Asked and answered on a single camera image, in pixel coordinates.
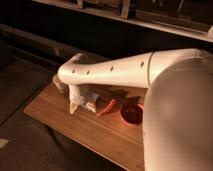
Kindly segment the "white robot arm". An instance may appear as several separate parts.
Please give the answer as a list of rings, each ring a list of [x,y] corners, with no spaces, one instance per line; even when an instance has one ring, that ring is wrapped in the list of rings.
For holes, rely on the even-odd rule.
[[[58,77],[74,103],[80,84],[145,88],[145,171],[213,171],[213,54],[178,49],[96,64],[77,54]]]

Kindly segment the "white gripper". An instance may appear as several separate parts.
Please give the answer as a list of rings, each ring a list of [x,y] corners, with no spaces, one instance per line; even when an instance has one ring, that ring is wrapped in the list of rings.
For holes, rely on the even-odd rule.
[[[88,87],[85,85],[69,85],[69,113],[74,114],[78,109],[78,105],[82,105],[85,102],[85,96],[88,93]],[[88,102],[86,108],[91,112],[96,112],[96,104]]]

